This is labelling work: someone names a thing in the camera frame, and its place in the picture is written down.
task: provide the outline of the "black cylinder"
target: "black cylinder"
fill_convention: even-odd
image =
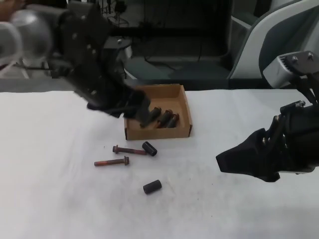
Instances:
[[[146,153],[148,153],[150,156],[154,157],[158,151],[156,148],[154,148],[149,142],[145,142],[142,145],[142,148],[145,150]]]
[[[155,191],[161,189],[161,183],[159,180],[156,180],[152,183],[149,183],[149,184],[143,186],[143,189],[144,189],[144,192],[146,194],[150,194],[152,192],[155,192]]]
[[[141,128],[144,128],[148,126],[150,123],[152,123],[154,120],[157,119],[161,114],[161,108],[159,107],[154,107],[154,109],[151,111],[150,117],[147,120],[147,122],[140,124]]]
[[[173,118],[170,119],[166,128],[175,128],[178,120],[179,120],[179,114],[173,115]]]

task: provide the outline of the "bolt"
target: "bolt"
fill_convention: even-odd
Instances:
[[[309,53],[308,53],[308,58],[309,58],[309,59],[313,59],[313,57],[314,57],[313,53],[312,53],[312,52],[309,52]]]
[[[294,63],[296,63],[296,62],[298,61],[297,56],[293,56],[293,57],[292,57],[292,60],[293,60]]]
[[[107,166],[107,165],[114,165],[114,164],[129,165],[129,164],[130,164],[130,158],[124,156],[124,158],[121,158],[121,159],[94,162],[94,166],[96,166],[96,167],[99,167],[99,166]]]
[[[133,154],[139,154],[139,155],[147,155],[147,153],[144,150],[136,150],[131,148],[120,148],[118,145],[113,146],[113,152],[114,153],[133,153]]]

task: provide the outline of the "open cardboard box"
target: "open cardboard box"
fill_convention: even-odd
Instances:
[[[145,128],[135,119],[125,119],[126,140],[144,140],[160,138],[186,138],[189,137],[192,129],[192,121],[187,103],[184,86],[171,85],[150,85],[139,86],[136,89],[143,90],[151,100],[150,111],[154,107],[160,107],[161,113],[171,109],[174,114],[179,114],[179,121],[176,128],[156,128],[157,120]]]

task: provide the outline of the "white table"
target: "white table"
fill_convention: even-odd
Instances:
[[[190,138],[157,157],[96,168],[125,141],[123,119],[72,92],[0,94],[1,239],[279,239],[319,236],[319,172],[277,183],[221,173],[215,156],[268,128],[289,90],[187,92]],[[145,195],[143,185],[161,180]]]

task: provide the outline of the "machine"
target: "machine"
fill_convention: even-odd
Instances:
[[[111,32],[111,24],[92,4],[71,2],[68,9],[29,5],[10,23],[0,23],[0,65],[8,68],[20,57],[46,60],[88,101],[89,109],[146,122],[150,100],[114,71],[119,51],[130,43],[109,42]],[[252,133],[216,157],[220,170],[266,182],[277,181],[282,171],[312,172],[319,165],[319,58],[312,52],[282,55],[264,76],[275,88],[295,85],[312,105],[298,101],[281,107],[268,130]]]
[[[264,76],[274,88],[294,85],[312,105],[298,101],[281,107],[268,130],[255,131],[216,157],[220,170],[266,182],[279,180],[279,172],[312,172],[319,166],[319,58],[309,51],[281,55]]]
[[[96,5],[72,1],[68,9],[28,5],[10,22],[0,22],[0,66],[5,72],[21,57],[47,61],[88,101],[87,107],[119,117],[148,120],[150,100],[124,84],[114,64],[128,40],[110,39],[113,30]]]

